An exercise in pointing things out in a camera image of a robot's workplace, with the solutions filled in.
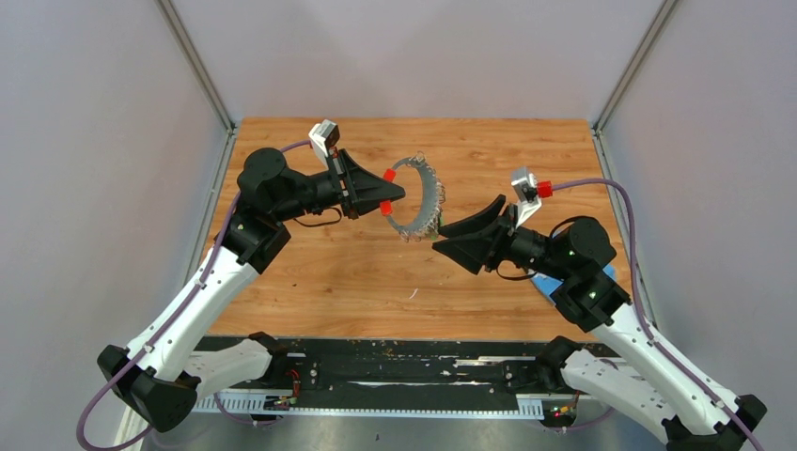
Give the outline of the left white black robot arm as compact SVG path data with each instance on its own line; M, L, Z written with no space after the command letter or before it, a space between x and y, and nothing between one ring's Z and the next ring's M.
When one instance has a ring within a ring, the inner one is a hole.
M263 332L192 355L231 301L288 244L288 221L329 209L357 219L405 196L344 149L328 157L326 170L305 175L289 167L282 151L261 148L246 158L237 183L234 209L191 281L142 334L124 347L107 346L98 358L114 394L159 432L175 428L197 401L240 382L275 388L289 381L286 348Z

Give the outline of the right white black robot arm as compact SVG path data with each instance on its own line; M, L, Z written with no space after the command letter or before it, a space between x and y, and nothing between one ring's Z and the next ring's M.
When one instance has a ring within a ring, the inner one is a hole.
M738 395L709 377L639 312L606 273L615 257L602 225L578 217L543 235L521 226L518 209L498 196L491 205L445 225L433 247L470 273L509 262L528 276L557 281L550 298L569 323L593 334L630 371L613 368L584 346L559 336L537 358L537 379L549 392L587 393L634 420L669 450L739 450L766 414L753 395Z

